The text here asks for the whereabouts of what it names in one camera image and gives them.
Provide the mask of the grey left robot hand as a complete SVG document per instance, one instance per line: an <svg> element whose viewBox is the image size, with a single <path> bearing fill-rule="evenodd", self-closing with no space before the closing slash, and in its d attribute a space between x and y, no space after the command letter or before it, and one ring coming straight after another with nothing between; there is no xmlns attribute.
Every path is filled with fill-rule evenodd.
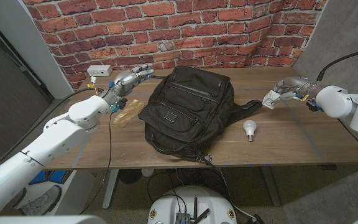
<svg viewBox="0 0 358 224"><path fill-rule="evenodd" d="M123 109L132 90L140 83L150 78L154 72L152 63L139 65L130 70L119 73L116 78L110 82L109 88L104 90L99 96L109 105Z"/></svg>

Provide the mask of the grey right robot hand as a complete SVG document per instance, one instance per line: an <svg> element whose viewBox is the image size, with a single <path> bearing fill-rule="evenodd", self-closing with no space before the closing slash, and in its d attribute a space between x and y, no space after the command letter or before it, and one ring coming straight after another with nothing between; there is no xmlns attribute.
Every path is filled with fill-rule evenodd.
<svg viewBox="0 0 358 224"><path fill-rule="evenodd" d="M280 95L293 93L293 96L307 96L307 99L312 99L325 87L320 81L308 80L305 77L286 77L275 85L273 91Z"/></svg>

